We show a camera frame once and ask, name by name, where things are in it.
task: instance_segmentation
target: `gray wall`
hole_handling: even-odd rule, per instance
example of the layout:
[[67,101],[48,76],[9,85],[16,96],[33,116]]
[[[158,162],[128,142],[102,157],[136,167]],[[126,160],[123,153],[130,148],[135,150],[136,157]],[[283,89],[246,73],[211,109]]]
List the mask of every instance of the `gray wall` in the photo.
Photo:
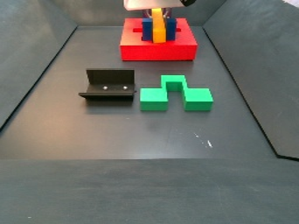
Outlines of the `gray wall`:
[[228,0],[204,29],[276,153],[299,158],[299,9]]
[[76,24],[47,0],[0,0],[0,128]]
[[[127,11],[124,0],[52,0],[79,25],[123,25],[124,18],[140,17]],[[174,9],[174,15],[188,18],[191,25],[203,25],[226,0],[198,0],[188,8]]]

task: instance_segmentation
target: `blue block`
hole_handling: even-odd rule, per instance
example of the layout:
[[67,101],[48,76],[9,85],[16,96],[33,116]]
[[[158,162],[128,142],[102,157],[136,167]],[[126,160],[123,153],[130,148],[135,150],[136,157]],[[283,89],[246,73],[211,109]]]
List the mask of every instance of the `blue block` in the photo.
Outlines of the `blue block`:
[[176,19],[170,17],[166,19],[166,40],[175,40]]
[[143,18],[143,40],[154,40],[154,20],[150,17]]

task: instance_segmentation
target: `red platform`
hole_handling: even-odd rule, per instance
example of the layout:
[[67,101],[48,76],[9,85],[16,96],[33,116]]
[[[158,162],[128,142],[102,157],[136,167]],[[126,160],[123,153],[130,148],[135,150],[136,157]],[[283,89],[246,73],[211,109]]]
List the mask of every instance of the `red platform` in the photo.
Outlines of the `red platform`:
[[162,44],[143,41],[143,19],[127,18],[120,40],[122,60],[194,60],[198,43],[186,18],[176,18],[176,39]]

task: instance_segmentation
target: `yellow block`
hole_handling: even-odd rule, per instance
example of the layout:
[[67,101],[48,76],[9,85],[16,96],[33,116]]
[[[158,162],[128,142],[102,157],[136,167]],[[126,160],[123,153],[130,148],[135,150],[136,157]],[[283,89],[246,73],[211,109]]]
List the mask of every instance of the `yellow block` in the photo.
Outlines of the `yellow block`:
[[166,42],[164,14],[162,9],[152,9],[154,19],[154,42]]

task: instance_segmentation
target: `green l-shaped block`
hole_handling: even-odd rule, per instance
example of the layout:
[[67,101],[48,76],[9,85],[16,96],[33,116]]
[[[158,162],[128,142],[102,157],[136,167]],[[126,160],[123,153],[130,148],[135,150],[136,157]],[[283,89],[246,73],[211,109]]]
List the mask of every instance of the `green l-shaped block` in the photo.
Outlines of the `green l-shaped block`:
[[167,110],[167,92],[182,92],[184,110],[211,110],[212,96],[208,88],[188,88],[184,75],[162,75],[160,88],[142,88],[140,109]]

